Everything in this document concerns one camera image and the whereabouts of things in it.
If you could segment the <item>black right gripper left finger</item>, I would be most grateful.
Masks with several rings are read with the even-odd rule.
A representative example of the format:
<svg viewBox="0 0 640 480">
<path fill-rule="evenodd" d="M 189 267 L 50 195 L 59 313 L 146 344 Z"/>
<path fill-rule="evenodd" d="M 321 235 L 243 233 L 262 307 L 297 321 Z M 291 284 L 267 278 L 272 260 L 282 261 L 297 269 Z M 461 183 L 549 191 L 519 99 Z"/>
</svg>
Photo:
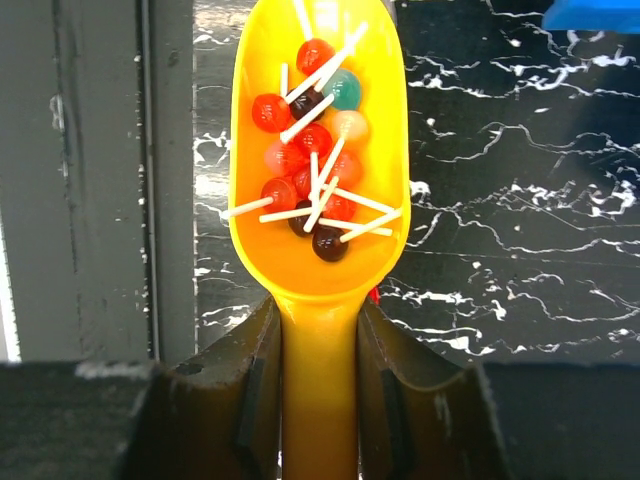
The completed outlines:
<svg viewBox="0 0 640 480">
<path fill-rule="evenodd" d="M 5 479 L 273 479 L 280 314 L 272 299 L 210 347 L 156 362 L 1 367 Z"/>
</svg>

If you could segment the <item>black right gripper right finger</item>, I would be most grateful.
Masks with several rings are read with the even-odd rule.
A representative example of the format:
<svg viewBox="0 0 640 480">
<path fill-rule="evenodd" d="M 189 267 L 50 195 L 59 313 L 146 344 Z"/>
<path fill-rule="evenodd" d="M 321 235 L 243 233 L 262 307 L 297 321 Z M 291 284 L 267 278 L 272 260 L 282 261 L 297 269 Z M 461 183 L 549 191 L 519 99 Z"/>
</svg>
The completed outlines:
<svg viewBox="0 0 640 480">
<path fill-rule="evenodd" d="M 460 367 L 374 303 L 357 317 L 366 479 L 635 479 L 634 364 Z"/>
</svg>

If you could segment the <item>yellow plastic scoop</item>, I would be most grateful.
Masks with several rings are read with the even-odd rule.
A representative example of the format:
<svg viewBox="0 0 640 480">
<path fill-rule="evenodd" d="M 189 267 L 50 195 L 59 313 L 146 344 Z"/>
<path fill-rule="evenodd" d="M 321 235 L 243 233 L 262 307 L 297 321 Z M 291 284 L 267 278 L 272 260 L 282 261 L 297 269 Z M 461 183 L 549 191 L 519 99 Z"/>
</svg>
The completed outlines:
<svg viewBox="0 0 640 480">
<path fill-rule="evenodd" d="M 239 258 L 281 314 L 282 475 L 354 479 L 357 315 L 401 256 L 410 226 L 407 85 L 396 26 L 382 2 L 309 1 L 305 8 L 313 34 L 343 56 L 364 90 L 369 131 L 347 147 L 364 164 L 357 193 L 387 211 L 365 207 L 355 219 L 391 233 L 361 233 L 342 260 L 326 262 L 284 222 L 246 213 L 229 227 Z"/>
</svg>

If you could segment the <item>blue bin with star candies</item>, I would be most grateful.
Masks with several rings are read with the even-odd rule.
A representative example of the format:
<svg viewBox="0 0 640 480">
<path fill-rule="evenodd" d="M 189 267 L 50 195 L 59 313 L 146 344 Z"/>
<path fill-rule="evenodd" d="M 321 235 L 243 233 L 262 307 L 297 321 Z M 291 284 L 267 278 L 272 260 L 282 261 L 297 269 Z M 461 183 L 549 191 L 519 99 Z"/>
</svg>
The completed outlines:
<svg viewBox="0 0 640 480">
<path fill-rule="evenodd" d="M 639 0 L 557 0 L 543 14 L 545 30 L 639 33 Z"/>
</svg>

